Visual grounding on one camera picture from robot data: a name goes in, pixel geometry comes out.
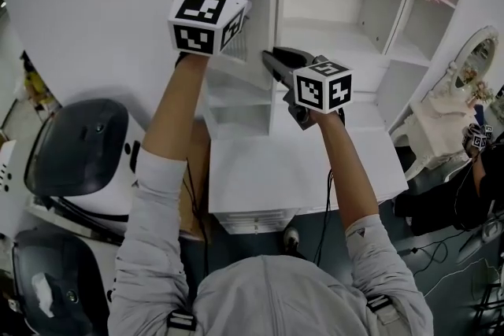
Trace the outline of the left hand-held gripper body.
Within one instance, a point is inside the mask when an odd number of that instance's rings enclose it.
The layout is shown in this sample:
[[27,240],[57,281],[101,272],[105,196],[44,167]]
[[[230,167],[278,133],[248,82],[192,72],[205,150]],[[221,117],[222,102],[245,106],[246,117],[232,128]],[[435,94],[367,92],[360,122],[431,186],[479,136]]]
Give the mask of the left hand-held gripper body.
[[173,47],[189,54],[221,54],[242,31],[248,9],[249,0],[173,0]]

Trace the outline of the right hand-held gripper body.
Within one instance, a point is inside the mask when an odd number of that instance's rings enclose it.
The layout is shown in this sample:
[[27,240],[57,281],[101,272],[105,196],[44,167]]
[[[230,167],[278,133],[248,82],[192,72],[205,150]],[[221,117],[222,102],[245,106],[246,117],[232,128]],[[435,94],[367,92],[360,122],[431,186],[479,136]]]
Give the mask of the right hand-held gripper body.
[[306,130],[314,125],[312,111],[327,115],[336,112],[341,117],[343,106],[352,102],[353,70],[320,55],[297,54],[287,64],[290,69],[283,97],[288,112],[298,126]]

